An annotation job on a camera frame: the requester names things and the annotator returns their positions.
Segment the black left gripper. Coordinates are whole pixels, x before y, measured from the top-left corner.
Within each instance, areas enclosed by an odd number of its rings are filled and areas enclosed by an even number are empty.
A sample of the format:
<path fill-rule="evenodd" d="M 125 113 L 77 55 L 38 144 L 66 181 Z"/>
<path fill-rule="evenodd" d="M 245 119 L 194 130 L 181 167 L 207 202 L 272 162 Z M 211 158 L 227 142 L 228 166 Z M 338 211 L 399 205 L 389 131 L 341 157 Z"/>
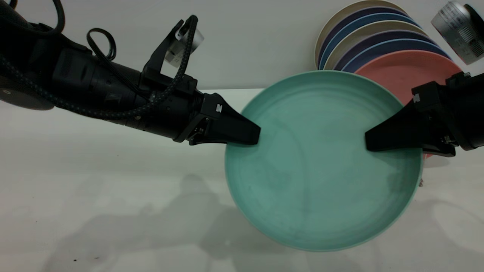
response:
<path fill-rule="evenodd" d="M 194 131 L 188 138 L 190 146 L 258 144 L 261 134 L 258 125 L 234 110 L 221 95 L 203 95 L 197 89 L 197 85 L 197 79 L 185 75 L 177 89 L 164 102 L 157 105 L 155 110 L 128 119 L 127 126 L 171 138 L 175 142 L 183 142 L 199 122 L 196 116 L 200 112 L 206 116 L 208 123 L 204 129 Z"/>

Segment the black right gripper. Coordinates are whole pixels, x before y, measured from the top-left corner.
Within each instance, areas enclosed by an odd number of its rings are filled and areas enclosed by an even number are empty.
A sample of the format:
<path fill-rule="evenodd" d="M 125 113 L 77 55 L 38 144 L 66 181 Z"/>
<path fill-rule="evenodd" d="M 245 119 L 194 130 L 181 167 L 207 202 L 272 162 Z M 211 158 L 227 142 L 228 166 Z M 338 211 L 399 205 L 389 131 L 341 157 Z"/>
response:
<path fill-rule="evenodd" d="M 397 113 L 365 133 L 370 151 L 421 148 L 423 153 L 455 156 L 455 147 L 474 150 L 483 146 L 483 74 L 457 73 L 445 84 L 429 82 L 411 90 L 410 101 Z M 430 115 L 440 101 L 436 126 Z"/>

